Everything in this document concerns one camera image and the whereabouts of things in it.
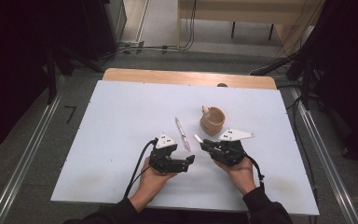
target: wire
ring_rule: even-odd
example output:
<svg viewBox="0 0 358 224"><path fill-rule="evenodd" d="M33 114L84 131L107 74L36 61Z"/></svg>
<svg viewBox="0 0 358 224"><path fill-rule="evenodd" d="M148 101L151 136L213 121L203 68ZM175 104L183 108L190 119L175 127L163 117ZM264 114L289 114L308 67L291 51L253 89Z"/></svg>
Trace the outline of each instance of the wire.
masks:
<svg viewBox="0 0 358 224"><path fill-rule="evenodd" d="M98 63L98 64L96 64L97 66L103 66L103 65L105 65L107 62L109 62L109 60L113 57L115 55L115 53L113 53L112 55L110 55L109 57L107 57L106 59L105 59L105 61L103 61L102 63Z"/></svg>
<svg viewBox="0 0 358 224"><path fill-rule="evenodd" d="M190 37L187 40L186 44L183 47L179 47L179 49L188 50L193 46L194 43L194 20L196 18L196 9L197 9L197 0L194 0L193 10L191 12L191 19L190 19Z"/></svg>
<svg viewBox="0 0 358 224"><path fill-rule="evenodd" d="M281 85L281 86L277 86L277 89L286 88L286 87L301 88L302 86L301 86L301 85L293 85L293 84L290 84L290 85Z"/></svg>
<svg viewBox="0 0 358 224"><path fill-rule="evenodd" d="M283 42L282 42L282 44L281 44L281 47L278 49L278 51L277 51L277 53L275 54L274 58L277 57L279 51L281 51L281 49L283 48L284 43L286 43L287 39L289 38L290 33L292 33L292 31L293 31L293 29L295 28L295 26L297 25L298 21L301 19L302 15L303 15L303 13L304 13L304 7L305 7L305 5L307 4L307 2L308 2L308 0L305 0L304 5L303 5L303 7L301 8L300 16L297 18L297 20L295 21L295 24L294 24L294 25L292 26L292 28L289 30L289 33L288 33L287 37L283 40Z"/></svg>
<svg viewBox="0 0 358 224"><path fill-rule="evenodd" d="M188 12L188 1L186 1L186 13ZM186 17L186 35L188 33L188 27L187 27L187 24L188 24L188 17Z"/></svg>
<svg viewBox="0 0 358 224"><path fill-rule="evenodd" d="M308 0L305 1L304 5L303 5L303 7L302 7L302 10L301 10L301 14L300 14L300 16L297 18L295 24L296 24L296 23L299 21L299 19L302 17L302 14L303 14L303 11L304 11L304 6L306 5L307 1L308 1ZM318 6L317 6L317 7L315 8L315 10L312 12L312 15L310 16L310 19L308 20L307 25L305 26L306 28L308 28L308 27L310 26L310 22L314 19L313 17L314 17L314 15L315 15L316 11L320 8L321 5L322 5L322 1L319 1ZM291 28L290 31L289 31L289 34L292 32L292 30L293 30L294 27L295 27L295 26L293 25L292 28ZM310 30L308 30L305 34L303 34L295 43L293 43L291 46L289 46L288 49L290 49L290 48L292 48L293 46L295 46L300 40L302 40L302 39L308 34L309 31L310 31ZM273 57L273 59L271 59L271 61L269 61L269 63L267 63L267 65L265 65L265 66L263 66L263 67L260 67L260 68L256 68L256 69L254 69L254 70L252 70L252 71L256 71L256 70L259 70L259 69L262 69L262 68L265 68L265 67L269 67L269 65L270 65L271 63L274 63L275 61L277 61L278 59L280 59L281 56L285 53L285 51L283 50L280 55L278 55L278 53L279 53L279 52L281 51L281 49L283 48L283 45L284 45L284 43L286 42L286 40L287 40L288 37L289 37L289 36L287 36L287 37L284 39L283 43L281 44L281 47L278 49L278 51L277 51L277 53L275 54L275 56Z"/></svg>
<svg viewBox="0 0 358 224"><path fill-rule="evenodd" d="M308 155L308 152L307 152L306 148L304 147L303 140L302 140L302 138L301 138L300 132L299 132L299 130L298 130L298 128L297 128L297 125L296 125L296 113L297 113L299 104L300 104L300 97L298 97L297 99L295 99L295 102L294 102L291 106L289 106L288 108L290 108L290 107L292 107L292 106L294 107L294 108L293 108L293 132L294 132L294 135L295 135L295 139L296 139L296 140L297 140L297 137L298 137L298 140L299 140L299 142L300 142L301 148L302 148L303 151L304 151L305 158L306 158L306 160L307 160L307 164L308 164L308 166L309 166L309 168L310 168L310 181L311 181L311 183L312 183L312 185L313 185L313 186L312 186L313 197L314 197L314 199L315 199L316 205L318 206L318 191L317 191L317 189L316 189L316 184L315 184L315 175L314 175L314 173L313 173L312 165L311 165L311 163L310 163L310 156ZM313 220L314 220L314 223L316 224L318 218L315 216Z"/></svg>
<svg viewBox="0 0 358 224"><path fill-rule="evenodd" d="M135 169L133 171L133 174L132 174L132 177L131 177L131 180L130 180L130 184L127 186L127 189L126 189L126 192L124 193L124 198L127 198L130 194L130 190L132 188L132 185L134 183L134 181L136 180L133 180L135 178L135 175L136 175L136 172L138 171L138 167L139 167L139 164L141 164L141 161L142 161L142 157L144 156L145 152L146 152L146 149L150 146L150 144L156 144L158 141L158 139L154 139L154 140L151 140L150 142L148 142L146 144L146 146L144 147L144 149L142 150L142 153L141 155L139 156L139 159L138 159L138 162L136 163L136 166L135 166Z"/></svg>
<svg viewBox="0 0 358 224"><path fill-rule="evenodd" d="M142 48L138 48L138 47L130 47L130 48L125 48L125 49L120 49L116 52L116 54L118 53L122 53L128 50L159 50L159 51L169 51L169 52L178 52L178 51L182 51L180 49L164 49L163 47L142 47Z"/></svg>
<svg viewBox="0 0 358 224"><path fill-rule="evenodd" d="M151 165L149 165L149 166L147 166L146 167L146 169L144 169L140 174L138 174L137 176L136 176L136 178L132 181L132 183L131 183L131 185L133 185L135 182L136 182L136 180L139 178L139 176L141 176L146 170L148 170L150 167L152 167Z"/></svg>
<svg viewBox="0 0 358 224"><path fill-rule="evenodd" d="M264 175L261 174L260 167L258 166L257 162L250 157L248 154L245 154L245 157L248 158L252 164L254 165L255 169L257 170L258 180L260 182L260 188L264 191Z"/></svg>

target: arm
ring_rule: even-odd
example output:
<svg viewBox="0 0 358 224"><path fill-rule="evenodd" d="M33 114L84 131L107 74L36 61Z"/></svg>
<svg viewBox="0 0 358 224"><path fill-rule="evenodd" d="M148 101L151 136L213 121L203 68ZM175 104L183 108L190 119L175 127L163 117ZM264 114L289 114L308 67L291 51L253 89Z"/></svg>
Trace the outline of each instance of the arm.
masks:
<svg viewBox="0 0 358 224"><path fill-rule="evenodd" d="M227 167L215 161L217 166L227 172L232 183L243 195L243 200L251 213L250 221L253 224L288 224L291 218L280 203L269 200L264 190L255 186L253 165L244 158L240 164Z"/></svg>
<svg viewBox="0 0 358 224"><path fill-rule="evenodd" d="M165 183L177 174L160 174L153 168L148 168L149 158L144 162L139 187L132 197L124 198L113 207L95 212L83 220L81 224L111 224L111 223L131 223L138 213L140 213L148 203L164 187Z"/></svg>

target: hand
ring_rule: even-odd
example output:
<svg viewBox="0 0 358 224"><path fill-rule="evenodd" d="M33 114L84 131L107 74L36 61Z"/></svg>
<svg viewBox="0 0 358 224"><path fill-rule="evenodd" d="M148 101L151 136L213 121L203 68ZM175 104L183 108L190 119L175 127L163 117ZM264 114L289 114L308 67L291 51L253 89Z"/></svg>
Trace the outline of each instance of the hand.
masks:
<svg viewBox="0 0 358 224"><path fill-rule="evenodd" d="M149 167L149 159L149 157L145 159L142 171L145 169L147 170L141 175L139 187L130 198L132 205L138 213L141 212L148 203L153 201L153 198L159 193L169 179L177 175L159 173L153 169L153 167Z"/></svg>
<svg viewBox="0 0 358 224"><path fill-rule="evenodd" d="M232 183L235 187L237 187L242 195L245 195L255 189L253 165L248 158L244 158L240 164L231 167L228 167L218 161L215 161L214 163L227 172Z"/></svg>

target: white table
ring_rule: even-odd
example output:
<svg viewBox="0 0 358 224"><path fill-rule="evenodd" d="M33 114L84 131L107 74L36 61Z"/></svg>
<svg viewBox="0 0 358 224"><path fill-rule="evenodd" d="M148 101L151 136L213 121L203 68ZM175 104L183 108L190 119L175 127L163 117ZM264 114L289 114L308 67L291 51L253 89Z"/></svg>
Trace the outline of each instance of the white table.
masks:
<svg viewBox="0 0 358 224"><path fill-rule="evenodd" d="M174 159L191 154L196 159L188 172L171 179L149 206L246 210L227 174L191 137L196 133L213 139L199 125L202 105L217 106L225 112L224 129L255 134L242 144L266 176L266 193L272 201L282 203L290 214L319 215L278 91L123 81L98 82L51 200L119 202L145 144L166 133L178 143ZM182 144L175 117L189 136L191 153Z"/></svg>

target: white pen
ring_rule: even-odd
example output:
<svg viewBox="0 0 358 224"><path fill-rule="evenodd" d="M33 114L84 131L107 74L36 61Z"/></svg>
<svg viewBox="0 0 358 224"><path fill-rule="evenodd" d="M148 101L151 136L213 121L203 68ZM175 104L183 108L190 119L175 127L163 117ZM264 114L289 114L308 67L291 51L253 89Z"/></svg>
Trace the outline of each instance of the white pen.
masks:
<svg viewBox="0 0 358 224"><path fill-rule="evenodd" d="M190 150L190 145L188 144L188 141L187 141L187 138L186 138L186 135L185 135L185 131L183 131L183 127L180 124L179 119L175 118L175 122L176 122L176 126L178 126L180 134L182 135L182 140L183 140L183 144L185 144L185 148L187 150Z"/></svg>

